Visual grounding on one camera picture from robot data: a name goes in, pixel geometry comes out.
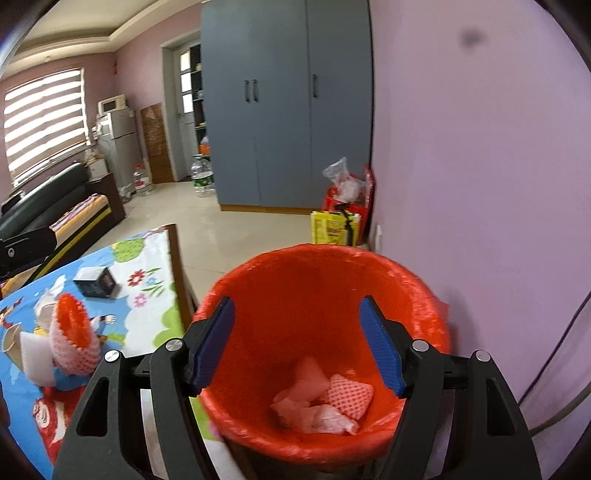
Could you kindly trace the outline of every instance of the gray wardrobe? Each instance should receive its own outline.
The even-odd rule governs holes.
[[[219,203],[320,208],[322,170],[363,174],[372,129],[367,0],[211,0],[205,117]]]

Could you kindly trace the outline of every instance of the cable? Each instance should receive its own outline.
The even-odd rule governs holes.
[[[530,435],[535,437],[539,433],[543,432],[545,429],[549,429],[551,426],[556,425],[560,420],[565,418],[566,416],[570,415],[572,411],[577,408],[583,400],[587,398],[591,394],[591,382],[587,384],[587,386],[574,398],[572,399],[564,408],[562,408],[556,415],[550,417],[544,423],[538,425],[537,427],[530,430]]]
[[[540,378],[542,377],[543,373],[545,372],[546,368],[548,367],[548,365],[550,364],[550,362],[552,361],[552,359],[554,358],[554,356],[556,355],[556,352],[558,352],[558,349],[562,346],[562,344],[564,343],[564,340],[566,338],[566,336],[569,334],[570,329],[573,327],[576,319],[579,317],[579,314],[583,311],[583,309],[585,308],[585,305],[588,304],[589,300],[591,299],[591,291],[589,293],[587,293],[587,296],[585,297],[585,299],[583,300],[583,303],[579,306],[579,308],[577,309],[577,311],[574,313],[573,318],[571,319],[571,321],[569,322],[569,325],[566,327],[566,330],[564,331],[564,333],[562,334],[562,337],[560,338],[560,340],[558,341],[558,343],[556,344],[556,346],[554,347],[554,350],[552,350],[552,353],[550,354],[550,356],[548,357],[548,360],[546,360],[544,366],[541,368],[541,370],[538,372],[538,374],[535,376],[534,380],[532,381],[532,383],[530,384],[529,387],[527,387],[527,390],[525,390],[525,393],[521,396],[521,398],[519,399],[519,402],[517,402],[517,404],[519,406],[521,406],[521,404],[524,402],[524,400],[527,398],[527,396],[530,394],[530,392],[534,389],[534,387],[538,384],[538,382],[540,381]]]

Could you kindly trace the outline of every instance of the pink wall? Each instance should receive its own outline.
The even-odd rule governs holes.
[[[534,0],[371,0],[374,225],[450,304],[456,350],[520,396],[591,287],[591,74]],[[476,29],[483,41],[461,45]],[[591,380],[590,313],[524,404],[530,426]],[[591,398],[535,439],[547,478]]]
[[[116,52],[118,94],[124,93],[138,113],[164,98],[160,45],[200,25],[201,5],[196,4],[154,25]]]
[[[36,78],[72,68],[84,68],[84,81],[86,92],[86,116],[88,126],[94,126],[97,103],[105,98],[116,95],[115,76],[113,75],[113,65],[115,63],[115,53],[96,53],[92,55],[82,55],[71,57],[69,59],[50,61],[32,67],[23,72],[19,72],[7,79],[0,81],[0,125],[4,124],[4,94],[7,90]],[[49,176],[58,173],[72,162],[64,162],[57,166],[57,170],[51,169],[46,175],[39,177],[41,181]],[[4,146],[4,135],[0,135],[0,202],[3,202],[12,190],[12,180],[8,171],[6,159],[6,148]]]

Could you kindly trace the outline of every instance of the ceiling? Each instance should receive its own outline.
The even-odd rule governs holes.
[[[116,51],[200,0],[60,0],[17,50],[3,78],[47,61]]]
[[[60,0],[33,27],[21,48],[48,40],[65,40],[81,33],[111,35],[156,0]]]

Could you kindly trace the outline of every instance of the yellow bag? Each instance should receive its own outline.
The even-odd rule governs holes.
[[[347,245],[345,217],[338,212],[312,212],[312,243],[329,245]],[[353,229],[353,246],[357,245],[361,215],[350,213],[349,220]]]

